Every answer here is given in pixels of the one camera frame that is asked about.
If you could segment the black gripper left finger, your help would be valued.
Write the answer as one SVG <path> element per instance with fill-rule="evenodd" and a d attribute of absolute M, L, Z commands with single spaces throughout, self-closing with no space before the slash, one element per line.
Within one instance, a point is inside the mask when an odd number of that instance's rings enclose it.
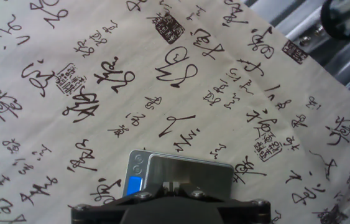
<path fill-rule="evenodd" d="M 71 209 L 71 224 L 121 223 L 126 213 L 132 209 L 144 209 L 149 202 L 168 196 L 171 182 L 149 184 L 136 193 L 127 195 L 106 205 L 92 206 L 79 204 Z"/>

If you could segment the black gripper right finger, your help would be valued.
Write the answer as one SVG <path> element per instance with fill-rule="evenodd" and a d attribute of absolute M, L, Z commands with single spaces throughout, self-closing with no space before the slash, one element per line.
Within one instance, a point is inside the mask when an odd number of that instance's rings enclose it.
<path fill-rule="evenodd" d="M 264 199 L 238 201 L 192 183 L 171 183 L 173 221 L 190 224 L 270 223 L 271 204 Z"/>

